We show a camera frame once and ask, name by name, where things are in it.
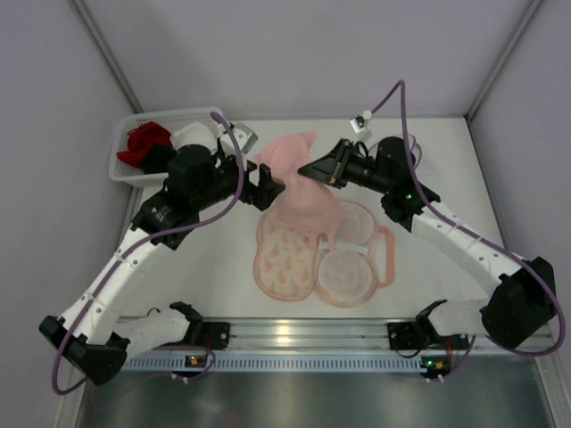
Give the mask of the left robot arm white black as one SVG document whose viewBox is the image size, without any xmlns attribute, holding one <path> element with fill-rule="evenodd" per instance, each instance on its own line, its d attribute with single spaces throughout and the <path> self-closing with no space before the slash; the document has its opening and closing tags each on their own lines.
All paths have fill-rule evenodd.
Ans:
<svg viewBox="0 0 571 428">
<path fill-rule="evenodd" d="M 163 345 L 205 343 L 203 317 L 181 301 L 131 322 L 124 308 L 160 264 L 175 253 L 191 231 L 226 215 L 238 202 L 266 210 L 284 190 L 270 168 L 199 144 L 179 149 L 162 189 L 134 216 L 112 259 L 60 316 L 48 316 L 42 335 L 95 385 L 108 383 L 124 364 Z"/>
</svg>

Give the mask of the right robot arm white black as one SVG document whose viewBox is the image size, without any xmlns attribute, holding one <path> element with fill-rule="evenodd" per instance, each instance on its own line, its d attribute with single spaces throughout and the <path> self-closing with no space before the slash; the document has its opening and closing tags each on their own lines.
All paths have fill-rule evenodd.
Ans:
<svg viewBox="0 0 571 428">
<path fill-rule="evenodd" d="M 484 290 L 479 300 L 437 300 L 423 309 L 417 321 L 426 334 L 485 335 L 518 353 L 523 342 L 558 314 L 552 265 L 541 257 L 524 260 L 466 226 L 418 181 L 406 139 L 387 137 L 368 156 L 358 144 L 342 139 L 298 172 L 335 188 L 355 184 L 380 193 L 381 207 L 392 222 L 431 243 Z"/>
</svg>

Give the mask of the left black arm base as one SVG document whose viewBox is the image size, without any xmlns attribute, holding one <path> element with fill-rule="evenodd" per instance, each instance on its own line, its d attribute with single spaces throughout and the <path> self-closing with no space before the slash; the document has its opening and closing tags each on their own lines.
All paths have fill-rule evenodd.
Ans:
<svg viewBox="0 0 571 428">
<path fill-rule="evenodd" d="M 227 322 L 191 322 L 181 343 L 210 350 L 225 350 L 230 339 L 231 324 Z"/>
</svg>

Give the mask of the pink bra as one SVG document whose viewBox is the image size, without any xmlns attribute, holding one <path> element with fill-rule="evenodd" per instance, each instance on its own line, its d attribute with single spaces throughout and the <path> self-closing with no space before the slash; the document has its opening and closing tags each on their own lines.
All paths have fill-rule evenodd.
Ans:
<svg viewBox="0 0 571 428">
<path fill-rule="evenodd" d="M 335 233 L 343 220 L 343 206 L 322 183 L 298 173 L 312 163 L 313 131 L 281 136 L 256 154 L 252 161 L 269 167 L 274 181 L 285 186 L 276 198 L 277 218 L 315 247 L 321 235 L 335 247 Z"/>
</svg>

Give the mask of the pink floral mesh laundry bag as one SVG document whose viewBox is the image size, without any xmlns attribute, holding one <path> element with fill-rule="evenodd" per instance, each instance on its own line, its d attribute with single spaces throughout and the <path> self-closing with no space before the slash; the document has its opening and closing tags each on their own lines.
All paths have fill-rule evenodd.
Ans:
<svg viewBox="0 0 571 428">
<path fill-rule="evenodd" d="M 253 276 L 269 297 L 295 302 L 316 292 L 328 304 L 357 307 L 395 277 L 395 238 L 389 227 L 357 202 L 342 200 L 343 221 L 335 248 L 321 236 L 312 247 L 306 237 L 267 211 L 257 228 Z"/>
</svg>

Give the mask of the white blue-rimmed mesh laundry bag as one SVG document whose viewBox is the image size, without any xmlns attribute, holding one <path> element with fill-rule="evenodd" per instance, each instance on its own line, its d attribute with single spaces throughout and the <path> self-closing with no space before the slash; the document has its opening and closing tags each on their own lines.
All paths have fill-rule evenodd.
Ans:
<svg viewBox="0 0 571 428">
<path fill-rule="evenodd" d="M 410 152 L 413 157 L 414 169 L 420 179 L 427 179 L 434 174 L 434 167 L 432 162 L 423 154 L 423 147 L 418 142 L 417 138 L 408 134 L 410 143 Z"/>
</svg>

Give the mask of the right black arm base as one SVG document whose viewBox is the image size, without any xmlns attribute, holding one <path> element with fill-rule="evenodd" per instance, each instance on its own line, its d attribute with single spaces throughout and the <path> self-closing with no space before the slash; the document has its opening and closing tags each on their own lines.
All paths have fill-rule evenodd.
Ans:
<svg viewBox="0 0 571 428">
<path fill-rule="evenodd" d="M 387 325 L 389 347 L 404 350 L 466 350 L 469 340 L 465 335 L 443 336 L 427 321 L 396 321 Z"/>
</svg>

